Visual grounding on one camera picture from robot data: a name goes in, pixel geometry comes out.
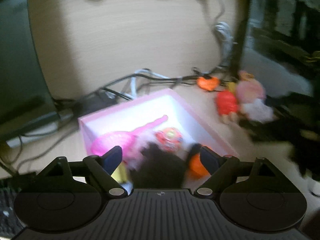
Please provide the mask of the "black computer monitor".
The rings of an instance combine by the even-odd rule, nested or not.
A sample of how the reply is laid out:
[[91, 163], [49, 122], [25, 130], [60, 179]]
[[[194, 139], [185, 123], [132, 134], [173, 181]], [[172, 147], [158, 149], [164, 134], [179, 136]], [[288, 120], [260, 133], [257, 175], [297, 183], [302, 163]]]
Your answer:
[[57, 119], [34, 46], [28, 0], [1, 0], [1, 141]]

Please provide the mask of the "white power strip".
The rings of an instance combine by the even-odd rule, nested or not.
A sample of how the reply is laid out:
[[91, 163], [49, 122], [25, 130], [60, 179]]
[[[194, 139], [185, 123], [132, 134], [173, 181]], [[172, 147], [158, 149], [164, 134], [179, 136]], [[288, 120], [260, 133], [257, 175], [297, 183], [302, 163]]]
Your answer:
[[6, 144], [10, 148], [16, 148], [21, 144], [28, 144], [32, 141], [42, 139], [46, 136], [52, 135], [58, 132], [61, 128], [66, 126], [73, 118], [72, 113], [66, 113], [60, 115], [60, 120], [51, 122], [50, 124], [41, 126], [40, 128], [34, 129], [30, 132], [25, 132], [17, 137], [14, 137], [6, 141]]

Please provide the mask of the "red round toy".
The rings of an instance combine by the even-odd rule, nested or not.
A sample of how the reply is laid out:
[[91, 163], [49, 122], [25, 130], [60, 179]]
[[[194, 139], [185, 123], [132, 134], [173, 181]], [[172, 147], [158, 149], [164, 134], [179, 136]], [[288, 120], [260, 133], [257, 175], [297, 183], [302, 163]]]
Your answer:
[[189, 160], [189, 176], [193, 179], [201, 179], [210, 175], [207, 169], [202, 165], [200, 160], [200, 154], [197, 153], [191, 157]]

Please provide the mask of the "pink plastic toy net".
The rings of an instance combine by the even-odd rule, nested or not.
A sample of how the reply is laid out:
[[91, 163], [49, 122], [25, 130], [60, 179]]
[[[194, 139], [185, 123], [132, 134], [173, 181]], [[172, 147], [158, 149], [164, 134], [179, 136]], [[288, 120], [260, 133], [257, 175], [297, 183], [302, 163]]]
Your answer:
[[138, 146], [142, 142], [141, 137], [144, 135], [152, 135], [153, 129], [167, 120], [168, 116], [164, 115], [130, 132], [117, 131], [101, 135], [92, 142], [90, 151], [95, 155], [102, 156], [115, 146], [119, 146], [122, 149], [122, 159], [124, 163], [128, 164], [131, 161], [138, 160], [140, 158]]

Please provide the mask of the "computer case with glass panel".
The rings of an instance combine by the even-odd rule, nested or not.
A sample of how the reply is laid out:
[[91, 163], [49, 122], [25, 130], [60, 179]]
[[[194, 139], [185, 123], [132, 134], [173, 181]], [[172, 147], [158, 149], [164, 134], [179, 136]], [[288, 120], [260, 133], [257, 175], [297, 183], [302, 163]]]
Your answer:
[[245, 9], [232, 74], [253, 74], [272, 97], [319, 97], [319, 0], [247, 0]]

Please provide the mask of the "yellow toy camera with stickers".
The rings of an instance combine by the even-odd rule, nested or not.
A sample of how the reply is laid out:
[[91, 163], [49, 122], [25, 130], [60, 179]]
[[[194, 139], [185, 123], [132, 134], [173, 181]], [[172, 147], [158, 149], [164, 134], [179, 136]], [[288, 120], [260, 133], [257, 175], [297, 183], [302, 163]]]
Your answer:
[[176, 153], [182, 147], [183, 136], [176, 128], [165, 128], [156, 132], [155, 137], [163, 151]]

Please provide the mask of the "red dress doll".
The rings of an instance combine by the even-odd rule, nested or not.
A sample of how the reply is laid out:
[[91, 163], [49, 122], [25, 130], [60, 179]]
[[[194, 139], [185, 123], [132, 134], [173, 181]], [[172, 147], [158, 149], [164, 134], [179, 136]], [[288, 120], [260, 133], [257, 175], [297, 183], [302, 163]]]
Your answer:
[[228, 91], [223, 90], [217, 93], [215, 98], [217, 112], [223, 123], [238, 122], [238, 101], [235, 95]]

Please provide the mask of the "pink pajama baby doll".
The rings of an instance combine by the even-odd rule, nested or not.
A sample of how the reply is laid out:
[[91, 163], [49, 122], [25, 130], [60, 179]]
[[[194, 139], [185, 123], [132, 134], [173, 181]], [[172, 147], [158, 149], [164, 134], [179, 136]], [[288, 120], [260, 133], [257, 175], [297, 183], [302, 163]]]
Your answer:
[[240, 113], [248, 120], [259, 123], [273, 121], [273, 109], [265, 105], [266, 92], [254, 75], [244, 70], [239, 72], [239, 82], [235, 95], [240, 106]]

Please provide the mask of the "black plush toy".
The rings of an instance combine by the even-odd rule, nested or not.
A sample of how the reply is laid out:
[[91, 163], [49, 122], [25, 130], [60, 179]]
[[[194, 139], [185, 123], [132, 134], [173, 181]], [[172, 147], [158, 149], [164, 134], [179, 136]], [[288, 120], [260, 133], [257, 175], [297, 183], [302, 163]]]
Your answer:
[[142, 160], [129, 169], [134, 189], [181, 189], [192, 157], [200, 152], [201, 144], [192, 144], [185, 159], [162, 150], [150, 142], [140, 150]]

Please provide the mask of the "pink storage box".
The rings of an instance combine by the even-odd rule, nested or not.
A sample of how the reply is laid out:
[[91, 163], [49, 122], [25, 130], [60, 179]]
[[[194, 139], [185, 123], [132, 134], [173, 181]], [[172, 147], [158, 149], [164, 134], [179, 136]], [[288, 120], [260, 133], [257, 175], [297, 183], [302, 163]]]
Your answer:
[[86, 153], [92, 155], [91, 145], [98, 137], [113, 132], [131, 132], [166, 115], [167, 121], [155, 130], [176, 128], [185, 144], [198, 142], [218, 155], [238, 156], [232, 146], [209, 126], [209, 121], [172, 89], [163, 89], [78, 119]]

